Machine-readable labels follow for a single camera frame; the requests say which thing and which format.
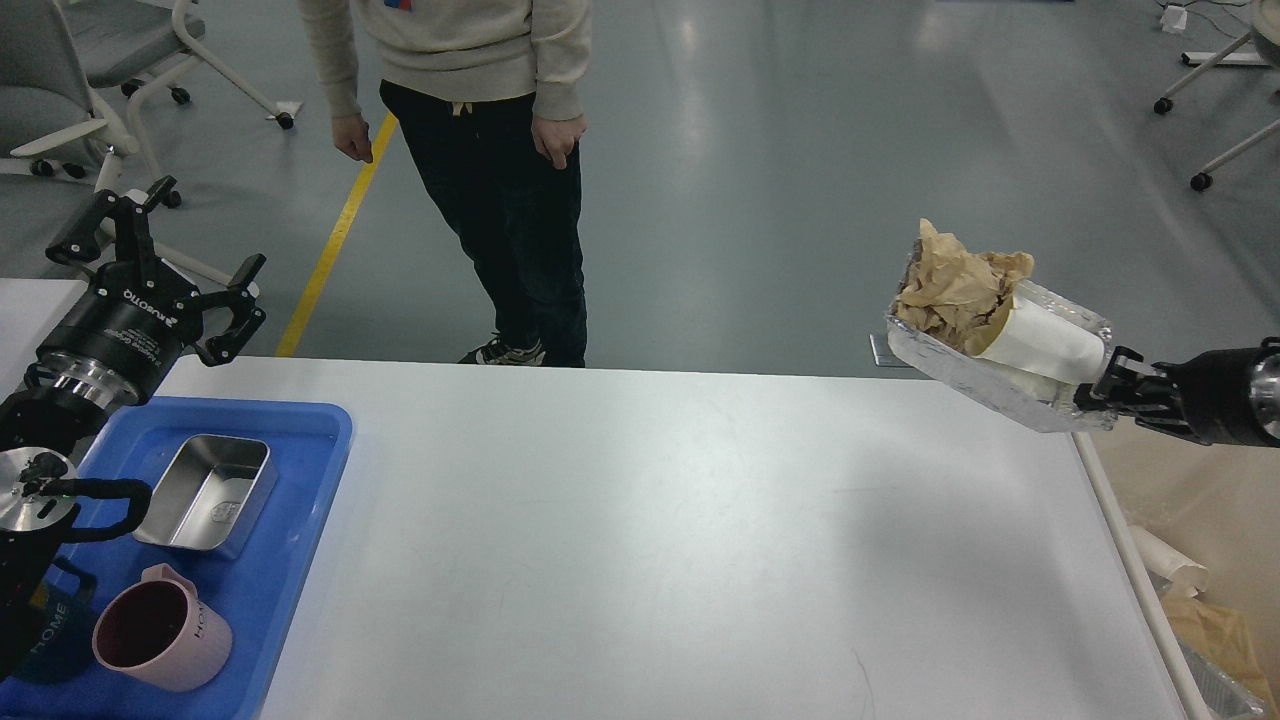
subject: white paper cup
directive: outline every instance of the white paper cup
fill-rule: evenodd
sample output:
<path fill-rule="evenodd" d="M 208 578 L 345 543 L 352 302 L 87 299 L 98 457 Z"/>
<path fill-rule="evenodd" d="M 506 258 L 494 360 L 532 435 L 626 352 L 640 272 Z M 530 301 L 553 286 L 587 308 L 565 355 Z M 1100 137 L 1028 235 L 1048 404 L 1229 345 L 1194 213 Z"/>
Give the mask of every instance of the white paper cup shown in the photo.
<path fill-rule="evenodd" d="M 1107 352 L 1101 337 L 1016 291 L 1012 301 L 1005 327 L 977 357 L 1068 384 L 1097 382 Z"/>

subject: gray chair seat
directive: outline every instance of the gray chair seat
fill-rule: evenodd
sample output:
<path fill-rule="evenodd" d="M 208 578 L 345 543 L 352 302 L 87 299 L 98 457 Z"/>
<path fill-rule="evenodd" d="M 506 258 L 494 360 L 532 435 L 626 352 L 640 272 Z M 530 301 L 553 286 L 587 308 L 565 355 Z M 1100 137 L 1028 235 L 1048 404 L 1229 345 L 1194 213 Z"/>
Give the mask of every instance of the gray chair seat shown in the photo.
<path fill-rule="evenodd" d="M 63 10 L 91 87 L 128 82 L 186 49 L 173 33 L 170 10 L 137 0 L 83 0 Z M 205 22 L 186 17 L 192 37 L 205 36 Z"/>
<path fill-rule="evenodd" d="M 22 249 L 5 255 L 0 275 L 8 278 L 69 278 L 73 268 L 45 258 L 45 249 L 93 197 L 93 186 L 33 176 L 0 174 L 0 227 Z"/>

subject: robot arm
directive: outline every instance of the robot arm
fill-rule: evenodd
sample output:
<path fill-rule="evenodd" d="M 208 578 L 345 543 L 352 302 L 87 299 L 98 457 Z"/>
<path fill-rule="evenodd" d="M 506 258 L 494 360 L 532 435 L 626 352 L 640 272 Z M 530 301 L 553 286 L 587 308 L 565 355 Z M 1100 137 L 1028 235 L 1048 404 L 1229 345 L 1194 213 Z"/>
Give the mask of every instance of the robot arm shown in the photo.
<path fill-rule="evenodd" d="M 36 350 L 26 389 L 0 404 L 0 679 L 38 637 L 44 614 L 31 598 L 59 547 L 127 534 L 151 501 L 140 480 L 78 478 L 68 459 L 76 443 L 119 407 L 147 402 L 187 347 L 206 365 L 230 363 L 266 319 L 250 292 L 262 255 L 211 293 L 156 256 L 147 214 L 173 184 L 163 178 L 145 197 L 100 191 L 45 252 L 84 269 L 102 254 L 100 224 L 114 223 L 115 260 L 84 269 L 88 288 Z M 206 338 L 204 314 L 215 307 L 232 319 Z M 125 500 L 128 510 L 108 527 L 74 527 L 78 497 Z"/>
<path fill-rule="evenodd" d="M 1076 388 L 1075 405 L 1201 445 L 1280 447 L 1280 337 L 1180 365 L 1142 360 L 1117 347 L 1102 378 Z"/>

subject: mug handle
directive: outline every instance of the mug handle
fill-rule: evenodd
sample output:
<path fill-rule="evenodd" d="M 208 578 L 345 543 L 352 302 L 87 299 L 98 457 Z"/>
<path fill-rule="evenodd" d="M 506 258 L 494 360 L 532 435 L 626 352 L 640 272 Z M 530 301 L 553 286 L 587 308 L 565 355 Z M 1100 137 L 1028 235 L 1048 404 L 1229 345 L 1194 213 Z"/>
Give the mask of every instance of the mug handle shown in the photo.
<path fill-rule="evenodd" d="M 154 580 L 173 580 L 179 585 L 187 588 L 187 591 L 191 593 L 191 597 L 196 597 L 196 583 L 192 583 L 187 578 L 179 575 L 178 571 L 170 568 L 168 562 L 152 565 L 146 570 L 143 570 L 142 580 L 148 583 Z"/>

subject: stainless steel container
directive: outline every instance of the stainless steel container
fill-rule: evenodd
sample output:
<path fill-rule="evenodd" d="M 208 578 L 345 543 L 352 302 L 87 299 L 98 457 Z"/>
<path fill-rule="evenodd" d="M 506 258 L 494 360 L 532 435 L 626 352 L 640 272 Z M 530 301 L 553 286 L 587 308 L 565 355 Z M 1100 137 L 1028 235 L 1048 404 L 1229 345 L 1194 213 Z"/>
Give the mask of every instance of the stainless steel container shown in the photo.
<path fill-rule="evenodd" d="M 265 442 L 193 436 L 160 477 L 151 509 L 133 537 L 233 560 L 244 547 L 275 477 Z"/>

